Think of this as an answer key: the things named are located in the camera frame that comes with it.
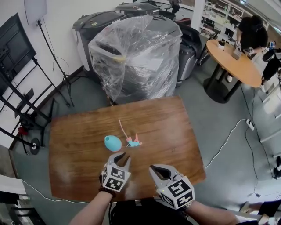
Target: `black shirt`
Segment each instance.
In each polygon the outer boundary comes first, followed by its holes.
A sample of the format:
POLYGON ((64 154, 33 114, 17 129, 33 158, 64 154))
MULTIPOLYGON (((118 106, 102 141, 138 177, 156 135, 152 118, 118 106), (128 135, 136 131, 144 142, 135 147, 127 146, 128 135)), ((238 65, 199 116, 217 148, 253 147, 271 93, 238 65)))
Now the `black shirt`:
POLYGON ((266 47, 268 35, 264 27, 259 29, 257 32, 251 29, 252 22, 251 17, 244 17, 239 24, 239 30, 242 31, 241 46, 242 50, 252 47, 253 49, 258 47, 266 47))

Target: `extension cord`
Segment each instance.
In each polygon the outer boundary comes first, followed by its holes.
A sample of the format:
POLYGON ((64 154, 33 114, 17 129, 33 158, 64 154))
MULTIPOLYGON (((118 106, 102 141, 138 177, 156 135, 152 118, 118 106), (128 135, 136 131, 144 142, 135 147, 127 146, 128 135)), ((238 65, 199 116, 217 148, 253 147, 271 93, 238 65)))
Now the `extension cord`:
POLYGON ((246 120, 246 124, 252 131, 255 129, 255 125, 249 119, 246 120))

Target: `wooden table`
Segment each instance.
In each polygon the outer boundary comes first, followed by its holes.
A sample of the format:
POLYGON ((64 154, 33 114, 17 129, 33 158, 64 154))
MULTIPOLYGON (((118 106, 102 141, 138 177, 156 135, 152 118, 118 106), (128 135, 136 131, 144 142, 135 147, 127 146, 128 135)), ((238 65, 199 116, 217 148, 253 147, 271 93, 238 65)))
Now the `wooden table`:
POLYGON ((228 102, 241 83, 251 87, 259 87, 261 85, 261 75, 258 69, 244 53, 239 60, 236 60, 232 57, 233 45, 226 43, 224 50, 218 48, 218 40, 209 40, 206 45, 209 54, 218 63, 212 77, 204 81, 204 89, 212 100, 218 103, 228 102), (223 68, 224 71, 220 78, 216 80, 220 68, 223 68), (222 80, 227 76, 227 72, 238 79, 230 91, 222 83, 222 80))
POLYGON ((108 157, 104 138, 115 135, 121 152, 131 156, 131 177, 115 200, 155 196, 149 174, 152 164, 168 164, 193 184, 206 178, 200 151, 179 96, 133 102, 55 118, 51 122, 49 170, 52 195, 91 201, 100 187, 98 177, 108 157), (138 132, 143 145, 125 147, 118 122, 132 138, 138 132))

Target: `concrete floor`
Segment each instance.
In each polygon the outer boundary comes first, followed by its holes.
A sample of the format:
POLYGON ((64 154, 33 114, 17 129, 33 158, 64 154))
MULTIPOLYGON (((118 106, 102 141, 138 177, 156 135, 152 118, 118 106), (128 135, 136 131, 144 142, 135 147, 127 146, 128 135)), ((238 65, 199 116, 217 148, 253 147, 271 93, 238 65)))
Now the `concrete floor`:
MULTIPOLYGON (((209 59, 202 67, 196 68, 192 77, 184 81, 182 86, 176 90, 176 94, 181 96, 188 112, 205 166, 218 152, 235 124, 240 119, 249 118, 240 89, 227 104, 216 103, 205 93, 202 83, 204 79, 211 76, 215 66, 215 62, 209 59)), ((249 87, 242 87, 249 107, 252 109, 253 91, 249 87)), ((281 120, 276 120, 274 115, 267 115, 264 112, 260 94, 260 91, 256 90, 254 119, 260 136, 264 137, 279 129, 281 120)), ((80 78, 72 84, 72 98, 76 107, 67 108, 61 97, 56 95, 55 99, 59 104, 55 104, 53 117, 95 110, 108 105, 101 87, 87 78, 80 78)), ((49 107, 50 102, 45 105, 43 111, 48 112, 49 107)), ((245 201, 274 200, 278 196, 278 194, 269 194, 281 191, 281 180, 271 178, 263 148, 256 133, 250 130, 247 137, 254 151, 255 167, 259 178, 256 193, 262 196, 260 198, 254 195, 249 196, 253 193, 256 177, 253 171, 252 153, 244 137, 246 128, 247 125, 244 122, 239 123, 220 155, 206 169, 207 179, 195 185, 195 197, 198 201, 210 206, 237 210, 245 201)), ((45 135, 46 147, 42 148, 38 155, 25 155, 22 144, 17 143, 13 156, 19 177, 41 191, 46 197, 54 199, 50 192, 49 180, 49 129, 48 126, 45 135)), ((39 137, 39 134, 34 132, 28 139, 31 140, 33 137, 39 137)), ((278 139, 279 137, 276 137, 265 143, 269 156, 280 151, 278 139)), ((272 167, 275 166, 271 157, 270 163, 272 167)), ((67 225, 74 215, 85 206, 85 204, 65 201, 52 202, 44 199, 31 187, 25 186, 34 207, 47 225, 67 225)))

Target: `plastic-wrapped machine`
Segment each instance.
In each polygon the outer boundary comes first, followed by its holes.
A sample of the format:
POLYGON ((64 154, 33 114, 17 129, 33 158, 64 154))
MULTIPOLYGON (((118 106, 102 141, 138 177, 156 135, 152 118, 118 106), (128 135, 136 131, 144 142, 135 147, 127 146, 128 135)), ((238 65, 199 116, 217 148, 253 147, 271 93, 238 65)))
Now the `plastic-wrapped machine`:
POLYGON ((149 15, 103 29, 89 51, 107 95, 118 104, 173 95, 181 35, 173 21, 149 15))

